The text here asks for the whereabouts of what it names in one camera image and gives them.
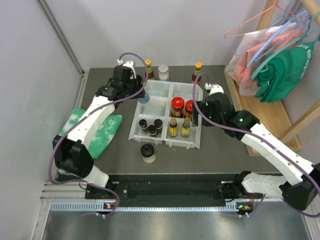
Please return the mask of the red lid sauce jar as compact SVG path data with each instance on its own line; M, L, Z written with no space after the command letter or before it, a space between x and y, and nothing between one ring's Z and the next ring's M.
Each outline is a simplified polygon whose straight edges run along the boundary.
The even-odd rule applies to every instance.
M185 118L192 118L192 113L193 113L193 100L188 100L186 103L185 103L185 114L184 114L184 117Z
M184 117L185 101L182 97L174 97L171 100L171 116L175 118Z

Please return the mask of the yellow label brown bottle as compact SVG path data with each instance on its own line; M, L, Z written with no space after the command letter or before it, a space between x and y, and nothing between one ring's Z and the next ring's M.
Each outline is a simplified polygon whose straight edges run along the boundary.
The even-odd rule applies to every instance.
M176 137L178 134L178 124L177 119L172 117L169 122L169 135L171 137Z
M181 128L181 135L184 138L187 138L190 135L190 127L191 127L191 119L186 117L183 121L182 128Z

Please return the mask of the silver lid salt jar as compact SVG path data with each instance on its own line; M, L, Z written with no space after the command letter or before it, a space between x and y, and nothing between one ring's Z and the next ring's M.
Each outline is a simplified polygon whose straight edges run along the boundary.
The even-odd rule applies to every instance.
M169 81L169 67L167 65L160 65L158 67L158 79L160 81Z
M150 101L150 95L148 93L146 93L145 96L142 98L139 98L138 101L141 104L147 104Z

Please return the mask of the small black cap spice bottle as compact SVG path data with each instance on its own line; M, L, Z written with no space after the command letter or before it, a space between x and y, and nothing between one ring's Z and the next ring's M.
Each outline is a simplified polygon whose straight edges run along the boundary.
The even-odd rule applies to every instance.
M154 126L156 128L156 135L157 137L161 137L163 131L163 121L160 118L154 120Z

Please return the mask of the black cap pepper bottle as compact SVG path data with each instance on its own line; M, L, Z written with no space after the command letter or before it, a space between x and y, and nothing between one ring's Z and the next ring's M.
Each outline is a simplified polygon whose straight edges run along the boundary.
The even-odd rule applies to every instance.
M151 137L156 137L158 132L155 125L151 124L148 126L148 132Z
M140 119L139 122L139 127L141 129L141 131L144 133L144 134L148 134L149 130L148 130L148 123L145 119Z

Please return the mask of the black lid shaker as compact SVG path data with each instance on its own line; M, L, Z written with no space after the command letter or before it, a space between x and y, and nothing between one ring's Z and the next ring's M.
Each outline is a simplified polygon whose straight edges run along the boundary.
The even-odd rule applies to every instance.
M156 160L155 149L150 143L143 144L140 148L140 153L143 161L147 164L151 164Z

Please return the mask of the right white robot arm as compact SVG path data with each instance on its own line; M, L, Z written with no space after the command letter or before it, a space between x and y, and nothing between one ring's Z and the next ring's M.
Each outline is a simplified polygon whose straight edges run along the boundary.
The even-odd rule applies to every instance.
M289 206L305 211L320 193L320 165L299 156L273 136L266 127L247 110L236 111L229 98L221 92L213 93L202 101L192 103L192 122L222 128L256 150L276 167L281 175L257 174L242 171L232 183L220 189L221 195L229 198L245 198L249 194L263 194L282 198Z

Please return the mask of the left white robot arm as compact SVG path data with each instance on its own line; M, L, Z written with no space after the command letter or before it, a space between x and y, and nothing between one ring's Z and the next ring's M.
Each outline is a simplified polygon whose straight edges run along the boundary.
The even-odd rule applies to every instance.
M90 142L104 120L118 105L129 99L146 97L146 81L136 73L135 63L126 61L117 65L108 83L95 93L92 102L80 120L62 136L53 141L52 160L55 166L77 178L96 185L96 192L102 198L109 198L114 191L109 176L95 166L89 153Z

